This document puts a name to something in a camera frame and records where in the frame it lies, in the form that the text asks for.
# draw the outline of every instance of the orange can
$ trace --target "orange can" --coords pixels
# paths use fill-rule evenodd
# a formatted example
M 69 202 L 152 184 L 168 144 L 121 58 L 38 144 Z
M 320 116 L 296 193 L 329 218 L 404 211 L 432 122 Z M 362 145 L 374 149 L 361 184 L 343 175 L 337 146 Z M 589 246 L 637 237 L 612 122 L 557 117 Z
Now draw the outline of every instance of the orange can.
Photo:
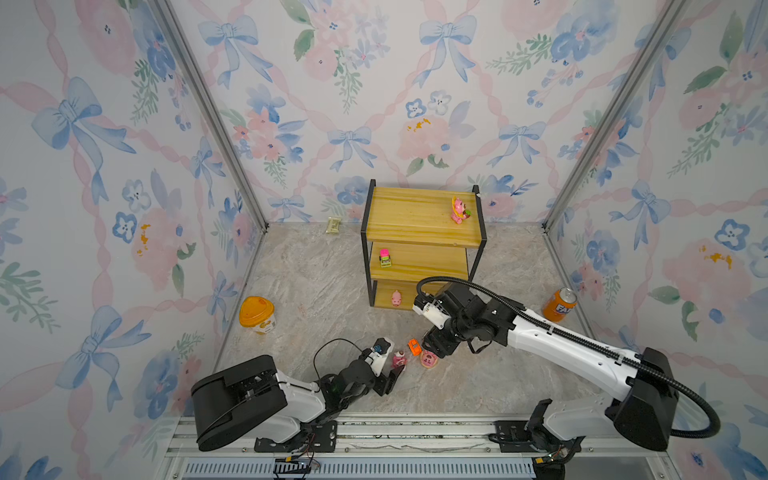
M 570 288 L 561 288 L 553 293 L 541 311 L 550 322 L 559 322 L 576 306 L 576 293 Z

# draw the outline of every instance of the pink pig toy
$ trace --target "pink pig toy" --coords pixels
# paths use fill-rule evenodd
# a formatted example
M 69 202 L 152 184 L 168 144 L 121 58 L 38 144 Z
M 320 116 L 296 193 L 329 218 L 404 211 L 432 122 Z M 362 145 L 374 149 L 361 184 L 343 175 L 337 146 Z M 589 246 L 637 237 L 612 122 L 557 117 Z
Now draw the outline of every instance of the pink pig toy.
M 464 202 L 462 202 L 460 199 L 453 197 L 453 204 L 452 204 L 453 212 L 451 213 L 451 220 L 455 221 L 459 225 L 462 224 L 464 220 L 469 218 L 471 213 L 469 210 L 466 209 L 464 206 Z
M 400 303 L 402 303 L 402 293 L 399 290 L 395 290 L 392 292 L 392 305 L 400 306 Z

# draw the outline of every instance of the marble floor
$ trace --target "marble floor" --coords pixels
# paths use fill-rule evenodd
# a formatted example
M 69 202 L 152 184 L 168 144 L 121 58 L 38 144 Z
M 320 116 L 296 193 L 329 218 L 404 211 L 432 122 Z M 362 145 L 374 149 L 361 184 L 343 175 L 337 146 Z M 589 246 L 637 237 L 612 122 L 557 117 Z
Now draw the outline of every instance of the marble floor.
M 276 329 L 261 336 L 235 323 L 220 369 L 270 354 L 284 373 L 312 382 L 312 357 L 330 339 L 347 338 L 365 348 L 387 336 L 406 352 L 411 338 L 421 340 L 430 327 L 423 317 L 368 305 L 359 225 L 342 225 L 339 234 L 325 229 L 319 223 L 270 225 L 249 294 L 275 304 Z M 488 225 L 487 231 L 475 282 L 540 312 L 561 287 L 541 229 Z M 581 332 L 574 313 L 561 325 Z M 331 343 L 317 356 L 319 374 L 338 372 L 357 355 L 345 342 Z M 432 369 L 417 359 L 410 362 L 390 395 L 371 392 L 349 411 L 527 415 L 539 400 L 596 392 L 592 384 L 540 356 L 498 344 L 472 355 L 461 345 Z

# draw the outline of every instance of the orange lid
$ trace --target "orange lid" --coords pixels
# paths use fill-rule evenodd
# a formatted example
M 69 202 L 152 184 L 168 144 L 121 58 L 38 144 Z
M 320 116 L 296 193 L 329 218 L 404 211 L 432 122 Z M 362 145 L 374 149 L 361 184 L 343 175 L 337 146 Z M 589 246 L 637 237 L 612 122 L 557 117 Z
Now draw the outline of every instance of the orange lid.
M 240 325 L 256 326 L 275 313 L 275 306 L 266 298 L 249 296 L 240 307 Z

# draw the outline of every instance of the pink toy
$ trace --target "pink toy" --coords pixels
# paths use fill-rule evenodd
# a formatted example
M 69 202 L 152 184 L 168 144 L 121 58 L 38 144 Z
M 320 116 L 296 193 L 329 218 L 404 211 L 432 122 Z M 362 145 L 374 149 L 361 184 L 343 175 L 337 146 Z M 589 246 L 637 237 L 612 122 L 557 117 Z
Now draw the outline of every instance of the pink toy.
M 392 356 L 392 368 L 395 369 L 401 365 L 405 365 L 408 363 L 408 359 L 406 358 L 406 352 L 404 350 L 400 350 L 399 352 L 395 352 L 395 355 Z
M 402 293 L 400 293 L 399 290 L 395 290 L 392 292 L 392 305 L 393 306 L 400 306 L 402 303 Z
M 424 352 L 422 352 L 422 365 L 427 369 L 431 369 L 433 366 L 437 365 L 437 355 L 428 350 L 424 350 Z
M 453 197 L 452 208 L 453 212 L 451 213 L 451 220 L 455 221 L 459 225 L 461 225 L 462 222 L 469 218 L 471 215 L 469 210 L 466 209 L 464 202 L 456 197 Z

